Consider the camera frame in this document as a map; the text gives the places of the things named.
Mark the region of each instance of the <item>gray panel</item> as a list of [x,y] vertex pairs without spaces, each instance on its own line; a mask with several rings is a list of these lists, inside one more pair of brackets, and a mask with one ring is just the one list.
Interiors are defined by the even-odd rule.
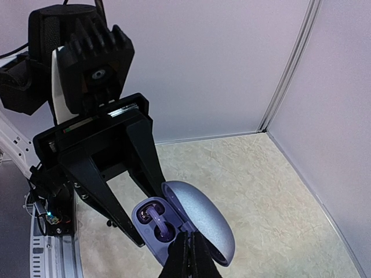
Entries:
[[[109,25],[118,24],[136,49],[124,95],[150,100],[157,142],[255,131],[308,3],[105,1]],[[47,4],[0,3],[0,52],[24,43],[28,13]]]
[[0,163],[0,277],[30,276],[31,217],[24,205],[28,185],[13,162]]
[[271,134],[371,277],[371,2],[324,1]]

